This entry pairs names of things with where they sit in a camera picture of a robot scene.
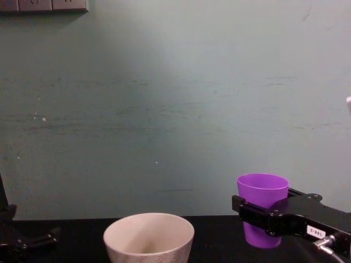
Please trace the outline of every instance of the table surface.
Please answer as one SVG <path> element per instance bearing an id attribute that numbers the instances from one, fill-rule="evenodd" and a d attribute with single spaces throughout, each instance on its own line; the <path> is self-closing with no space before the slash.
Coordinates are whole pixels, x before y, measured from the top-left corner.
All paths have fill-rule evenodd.
<path id="1" fill-rule="evenodd" d="M 284 237 L 274 249 L 248 245 L 238 216 L 186 216 L 195 228 L 188 263 L 316 263 L 309 243 L 296 237 Z M 14 221 L 24 235 L 43 235 L 51 228 L 62 228 L 60 242 L 50 251 L 32 255 L 28 263 L 109 263 L 104 242 L 105 229 L 116 219 L 50 221 Z"/>

